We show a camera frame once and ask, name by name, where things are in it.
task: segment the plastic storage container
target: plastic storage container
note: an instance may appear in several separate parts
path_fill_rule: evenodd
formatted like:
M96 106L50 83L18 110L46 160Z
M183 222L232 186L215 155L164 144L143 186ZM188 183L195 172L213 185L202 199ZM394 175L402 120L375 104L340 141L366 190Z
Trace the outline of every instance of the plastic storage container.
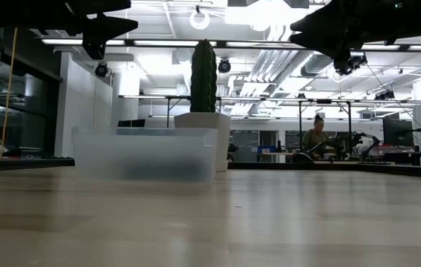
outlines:
M75 166L104 179L212 182L216 129L73 129Z

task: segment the dark hair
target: dark hair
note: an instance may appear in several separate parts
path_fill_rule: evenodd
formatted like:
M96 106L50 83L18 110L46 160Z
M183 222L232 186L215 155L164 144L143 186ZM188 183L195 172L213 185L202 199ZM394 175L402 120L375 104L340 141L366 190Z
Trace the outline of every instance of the dark hair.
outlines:
M324 119L322 119L319 115L316 115L316 117L314 117L314 125L318 124L319 122L323 122Z

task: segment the air duct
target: air duct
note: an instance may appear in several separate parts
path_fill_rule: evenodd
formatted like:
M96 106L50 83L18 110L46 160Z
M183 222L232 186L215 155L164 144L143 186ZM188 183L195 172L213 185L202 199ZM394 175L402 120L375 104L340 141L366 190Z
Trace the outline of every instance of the air duct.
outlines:
M301 76L315 77L321 74L332 63L329 56L314 53L301 68Z

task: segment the table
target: table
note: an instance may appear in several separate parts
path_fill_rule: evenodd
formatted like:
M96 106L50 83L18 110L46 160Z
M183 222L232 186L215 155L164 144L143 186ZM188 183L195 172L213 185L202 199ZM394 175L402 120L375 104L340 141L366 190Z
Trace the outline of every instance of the table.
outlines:
M0 172L0 266L421 266L421 179L228 171L214 184Z

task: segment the artificial cactus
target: artificial cactus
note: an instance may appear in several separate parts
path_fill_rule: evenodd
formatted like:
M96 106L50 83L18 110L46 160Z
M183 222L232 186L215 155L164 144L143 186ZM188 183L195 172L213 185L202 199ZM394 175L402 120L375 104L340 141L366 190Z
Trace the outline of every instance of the artificial cactus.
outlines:
M199 41L192 55L190 112L215 112L217 62L212 45Z

